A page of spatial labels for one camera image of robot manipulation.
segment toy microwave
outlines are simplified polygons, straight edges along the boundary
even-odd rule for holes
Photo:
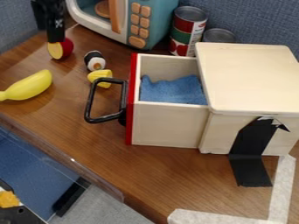
[[[151,49],[170,29],[178,0],[66,0],[73,19],[111,39]]]

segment blue mat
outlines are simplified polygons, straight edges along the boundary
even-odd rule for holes
[[[78,177],[0,126],[0,179],[44,220],[52,217],[52,205]]]
[[[207,105],[205,94],[196,75],[177,80],[152,82],[148,75],[142,77],[140,100],[144,102],[174,102]]]

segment box lid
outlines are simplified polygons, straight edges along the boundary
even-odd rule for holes
[[[213,113],[299,116],[299,64],[286,46],[197,43],[196,54]]]

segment yellow toy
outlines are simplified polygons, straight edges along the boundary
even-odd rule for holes
[[[0,207],[18,207],[20,201],[13,192],[0,192]]]
[[[5,91],[0,91],[0,102],[5,100],[22,101],[39,95],[50,87],[52,74],[42,70],[12,84]]]
[[[99,78],[112,78],[111,70],[96,70],[88,74],[87,79],[93,83],[95,80]],[[101,88],[110,88],[111,83],[101,82],[98,84],[98,87]]]

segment wooden box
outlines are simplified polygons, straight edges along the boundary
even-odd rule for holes
[[[281,45],[197,43],[197,58],[137,54],[132,59],[127,143],[199,148],[228,154],[239,131],[258,117],[277,130],[263,155],[285,155],[299,138],[299,66]],[[175,80],[196,74],[208,106],[139,100],[141,77]]]
[[[172,81],[188,74],[199,77],[195,58],[151,54],[132,57],[127,106],[127,143],[198,148],[209,108],[201,105],[140,101],[141,77]]]

